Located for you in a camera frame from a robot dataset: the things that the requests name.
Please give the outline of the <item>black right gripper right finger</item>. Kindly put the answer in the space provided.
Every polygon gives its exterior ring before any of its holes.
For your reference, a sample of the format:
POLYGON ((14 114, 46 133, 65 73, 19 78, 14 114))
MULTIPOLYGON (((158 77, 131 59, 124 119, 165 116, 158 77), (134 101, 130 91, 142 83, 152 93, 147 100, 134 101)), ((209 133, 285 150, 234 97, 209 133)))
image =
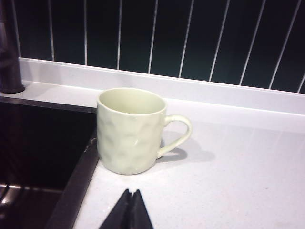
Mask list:
POLYGON ((153 229, 153 225, 139 189, 134 192, 131 199, 130 228, 153 229))

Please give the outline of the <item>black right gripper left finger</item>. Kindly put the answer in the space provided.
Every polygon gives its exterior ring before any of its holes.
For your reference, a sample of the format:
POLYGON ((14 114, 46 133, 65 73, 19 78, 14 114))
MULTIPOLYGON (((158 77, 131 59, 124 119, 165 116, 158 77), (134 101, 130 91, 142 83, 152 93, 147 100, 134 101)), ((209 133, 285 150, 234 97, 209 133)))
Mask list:
POLYGON ((132 193, 129 189, 126 189, 99 228, 128 229, 130 223, 131 202, 132 193))

